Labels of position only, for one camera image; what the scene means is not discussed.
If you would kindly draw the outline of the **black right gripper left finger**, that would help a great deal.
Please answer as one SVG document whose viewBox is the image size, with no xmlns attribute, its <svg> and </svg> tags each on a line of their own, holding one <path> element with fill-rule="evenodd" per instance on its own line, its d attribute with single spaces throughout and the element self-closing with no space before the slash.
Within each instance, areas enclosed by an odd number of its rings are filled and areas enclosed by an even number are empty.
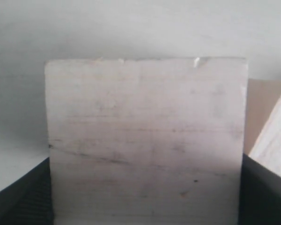
<svg viewBox="0 0 281 225">
<path fill-rule="evenodd" d="M 52 225 L 50 160 L 0 191 L 0 225 Z"/>
</svg>

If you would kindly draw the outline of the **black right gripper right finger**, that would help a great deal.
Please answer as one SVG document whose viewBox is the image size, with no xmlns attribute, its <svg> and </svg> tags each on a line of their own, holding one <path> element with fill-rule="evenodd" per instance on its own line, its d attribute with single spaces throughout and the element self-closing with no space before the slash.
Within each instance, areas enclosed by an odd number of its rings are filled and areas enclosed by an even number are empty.
<svg viewBox="0 0 281 225">
<path fill-rule="evenodd" d="M 243 154 L 240 225 L 281 225 L 281 177 Z"/>
</svg>

